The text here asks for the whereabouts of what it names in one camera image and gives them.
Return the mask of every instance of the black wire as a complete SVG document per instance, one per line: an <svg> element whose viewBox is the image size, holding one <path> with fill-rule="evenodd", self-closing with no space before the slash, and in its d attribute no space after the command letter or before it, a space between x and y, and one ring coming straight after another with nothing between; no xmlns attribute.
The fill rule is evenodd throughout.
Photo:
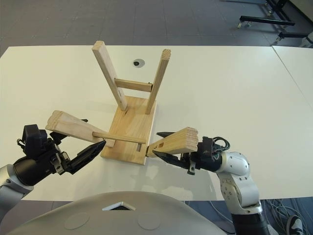
<svg viewBox="0 0 313 235"><path fill-rule="evenodd" d="M230 143L222 137L219 137L219 136L214 137L213 141L214 142L223 141L225 143L225 146L222 146L221 148L218 148L218 149L214 149L215 151L226 151L230 149Z"/></svg>

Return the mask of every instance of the gray floor tile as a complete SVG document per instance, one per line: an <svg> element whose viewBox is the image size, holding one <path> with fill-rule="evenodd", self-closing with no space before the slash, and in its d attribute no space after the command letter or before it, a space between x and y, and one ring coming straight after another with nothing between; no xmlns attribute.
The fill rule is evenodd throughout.
<svg viewBox="0 0 313 235"><path fill-rule="evenodd" d="M201 35L207 36L227 36L232 35L229 30L231 26L227 24L222 18L204 19L196 18L199 32Z"/></svg>
<svg viewBox="0 0 313 235"><path fill-rule="evenodd" d="M83 17L76 18L71 28L69 29L69 36L98 36L101 32L103 18L99 17Z"/></svg>
<svg viewBox="0 0 313 235"><path fill-rule="evenodd" d="M57 46L66 45L65 37L45 36L34 37L32 39L32 46Z"/></svg>
<svg viewBox="0 0 313 235"><path fill-rule="evenodd" d="M73 19L79 8L53 7L48 15L50 19Z"/></svg>
<svg viewBox="0 0 313 235"><path fill-rule="evenodd" d="M35 36L44 24L43 21L19 21L8 32L8 37L31 37Z"/></svg>
<svg viewBox="0 0 313 235"><path fill-rule="evenodd" d="M198 25L193 17L166 18L167 35L199 35Z"/></svg>
<svg viewBox="0 0 313 235"><path fill-rule="evenodd" d="M163 4L159 2L137 4L135 16L140 18L164 17Z"/></svg>
<svg viewBox="0 0 313 235"><path fill-rule="evenodd" d="M26 11L24 11L20 20L21 21L28 21L28 20L42 21L48 18L50 12L51 12L50 8L44 8L44 9L29 8Z"/></svg>
<svg viewBox="0 0 313 235"><path fill-rule="evenodd" d="M165 46L168 45L166 36L134 36L133 45L136 46Z"/></svg>
<svg viewBox="0 0 313 235"><path fill-rule="evenodd" d="M166 17L192 17L192 9L187 0L164 0Z"/></svg>
<svg viewBox="0 0 313 235"><path fill-rule="evenodd" d="M264 36L236 36L235 40L239 46L270 46Z"/></svg>
<svg viewBox="0 0 313 235"><path fill-rule="evenodd" d="M135 16L135 1L111 1L107 11L109 18L129 18Z"/></svg>
<svg viewBox="0 0 313 235"><path fill-rule="evenodd" d="M238 46L234 36L201 36L204 46Z"/></svg>
<svg viewBox="0 0 313 235"><path fill-rule="evenodd" d="M78 18L94 18L94 17L101 17L105 18L107 10L108 10L108 4L107 6L101 7L101 8L92 8L92 9L85 9L81 8L77 14L76 17Z"/></svg>
<svg viewBox="0 0 313 235"><path fill-rule="evenodd" d="M195 17L202 18L218 18L221 17L221 13L217 8L216 4L209 4L206 1L191 1L191 9Z"/></svg>
<svg viewBox="0 0 313 235"><path fill-rule="evenodd" d="M106 18L103 22L101 35L133 35L134 17L127 18Z"/></svg>
<svg viewBox="0 0 313 235"><path fill-rule="evenodd" d="M165 36L164 18L135 18L135 36Z"/></svg>
<svg viewBox="0 0 313 235"><path fill-rule="evenodd" d="M44 21L44 24L37 31L36 36L66 36L70 27L73 24L71 19L48 19Z"/></svg>
<svg viewBox="0 0 313 235"><path fill-rule="evenodd" d="M133 36L110 36L110 35L101 35L99 40L104 41L106 45L122 45L122 46L131 46L133 44Z"/></svg>
<svg viewBox="0 0 313 235"><path fill-rule="evenodd" d="M168 36L168 45L175 46L198 46L202 45L201 36Z"/></svg>
<svg viewBox="0 0 313 235"><path fill-rule="evenodd" d="M57 209L59 207L65 206L66 204L71 203L71 202L61 202L61 201L55 201L52 204L52 210Z"/></svg>
<svg viewBox="0 0 313 235"><path fill-rule="evenodd" d="M137 0L136 3L137 4L147 4L147 3L163 4L163 0Z"/></svg>
<svg viewBox="0 0 313 235"><path fill-rule="evenodd" d="M15 21L1 21L0 38L6 37L11 28L15 25Z"/></svg>
<svg viewBox="0 0 313 235"><path fill-rule="evenodd" d="M0 235L4 235L19 225L51 211L50 201L20 201L4 217L0 225Z"/></svg>
<svg viewBox="0 0 313 235"><path fill-rule="evenodd" d="M93 45L98 39L97 35L67 36L65 45Z"/></svg>

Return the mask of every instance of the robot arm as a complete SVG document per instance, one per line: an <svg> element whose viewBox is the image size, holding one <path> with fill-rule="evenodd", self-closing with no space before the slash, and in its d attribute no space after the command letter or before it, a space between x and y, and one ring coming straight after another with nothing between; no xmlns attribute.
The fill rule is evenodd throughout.
<svg viewBox="0 0 313 235"><path fill-rule="evenodd" d="M92 144L70 160L67 153L58 147L66 135L55 132L50 135L53 139L47 138L46 131L39 130L37 125L25 126L18 145L26 156L13 165L0 168L0 223L5 214L34 189L35 184L50 174L74 174L91 162L106 144L105 141Z"/></svg>
<svg viewBox="0 0 313 235"><path fill-rule="evenodd" d="M217 141L224 141L225 146L216 144ZM221 137L203 137L197 152L184 153L180 159L171 154L153 152L167 163L187 169L191 175L195 174L195 169L201 168L217 173L236 234L269 235L259 191L250 175L250 164L243 154L226 152L229 148L229 142Z"/></svg>

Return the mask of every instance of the wooden dowel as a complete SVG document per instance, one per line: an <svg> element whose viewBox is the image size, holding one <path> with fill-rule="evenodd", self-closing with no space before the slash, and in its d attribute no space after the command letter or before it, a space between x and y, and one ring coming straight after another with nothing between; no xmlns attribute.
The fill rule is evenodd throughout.
<svg viewBox="0 0 313 235"><path fill-rule="evenodd" d="M137 90L142 92L151 92L152 84L151 83L144 83L144 82L135 82L135 81L128 81L122 79L115 79L115 84L117 87Z"/></svg>
<svg viewBox="0 0 313 235"><path fill-rule="evenodd" d="M153 82L153 86L152 86L152 90L151 90L151 93L149 96L149 100L147 103L147 108L146 108L146 112L145 112L146 114L150 114L150 112L151 112L151 108L152 108L152 106L156 100L157 92L160 88L160 85L161 85L168 61L170 60L170 57L171 57L171 50L169 50L169 49L163 50L162 55L161 55L161 59L160 59L160 62L158 64L158 68L156 71L156 76L155 76L155 80Z"/></svg>
<svg viewBox="0 0 313 235"><path fill-rule="evenodd" d="M127 101L124 96L123 90L121 88L118 88L114 82L117 76L110 55L107 51L106 45L104 44L103 41L96 41L96 43L92 47L92 51L108 82L108 85L114 95L118 107L121 110L126 110Z"/></svg>
<svg viewBox="0 0 313 235"><path fill-rule="evenodd" d="M103 132L93 132L92 136L109 139L109 140L116 140L116 141L126 141L126 142L133 142L133 143L142 143L142 144L146 143L144 139L133 138L133 137L128 137L128 136L112 135L110 133L103 133Z"/></svg>

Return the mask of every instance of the wooden block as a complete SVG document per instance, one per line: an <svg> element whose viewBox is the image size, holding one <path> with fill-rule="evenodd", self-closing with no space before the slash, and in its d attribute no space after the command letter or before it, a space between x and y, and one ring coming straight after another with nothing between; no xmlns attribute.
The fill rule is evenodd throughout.
<svg viewBox="0 0 313 235"><path fill-rule="evenodd" d="M149 101L147 104L147 109L146 109L146 114L149 114L151 111L151 108L156 100L156 96L157 96L157 92L160 88L167 64L170 60L171 57L171 50L169 49L164 49L162 54L161 54L161 58L160 58L160 62L158 64L158 68L156 71L156 76L155 76L155 80L153 82L153 86L152 86L152 90L149 96Z"/></svg>
<svg viewBox="0 0 313 235"><path fill-rule="evenodd" d="M127 110L116 110L109 133L141 138L146 144L115 141L113 148L105 147L102 150L101 157L143 165L146 162L147 143L151 135L156 104L153 104L151 113L146 115L148 99L131 96L126 96L126 99Z"/></svg>
<svg viewBox="0 0 313 235"><path fill-rule="evenodd" d="M152 83L115 79L115 84L121 88L137 90L137 91L142 91L142 92L151 92L151 89L152 89Z"/></svg>
<svg viewBox="0 0 313 235"><path fill-rule="evenodd" d="M117 78L117 75L112 64L110 55L107 51L106 45L103 41L96 41L96 43L92 47L92 51L108 82L108 85L114 95L118 107L121 110L125 110L127 107L127 101L125 99L123 90L121 88L118 88L114 82L114 80Z"/></svg>
<svg viewBox="0 0 313 235"><path fill-rule="evenodd" d="M48 119L48 124L45 128L49 131L54 131L92 143L103 141L103 138L92 136L92 132L96 131L105 133L105 131L59 110L53 111L51 117ZM115 140L106 141L107 143L105 146L114 146Z"/></svg>
<svg viewBox="0 0 313 235"><path fill-rule="evenodd" d="M198 149L198 131L186 127L148 146L147 157L157 157L152 150L169 153L190 153Z"/></svg>
<svg viewBox="0 0 313 235"><path fill-rule="evenodd" d="M146 143L146 140L144 139L128 137L128 136L118 136L118 135L113 135L113 134L104 133L104 132L93 132L92 135L95 137L116 140L116 141L126 141L126 142L132 142L132 143Z"/></svg>

